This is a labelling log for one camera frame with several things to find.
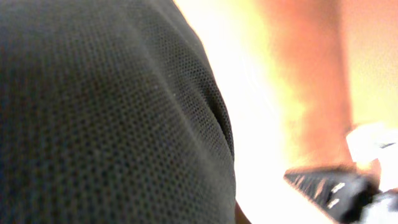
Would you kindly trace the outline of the black polo shirt white logo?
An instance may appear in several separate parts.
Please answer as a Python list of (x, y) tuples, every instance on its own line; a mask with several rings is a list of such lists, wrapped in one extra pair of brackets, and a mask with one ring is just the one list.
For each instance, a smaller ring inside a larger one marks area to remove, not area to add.
[(228, 112), (172, 1), (1, 2), (2, 223), (234, 223)]

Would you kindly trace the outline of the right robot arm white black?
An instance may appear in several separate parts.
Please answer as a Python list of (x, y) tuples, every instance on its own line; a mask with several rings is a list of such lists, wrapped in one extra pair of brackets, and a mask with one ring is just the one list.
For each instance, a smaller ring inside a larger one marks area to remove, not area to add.
[(397, 128), (362, 124), (346, 141), (356, 168), (375, 180), (379, 191), (363, 208), (358, 223), (397, 224)]

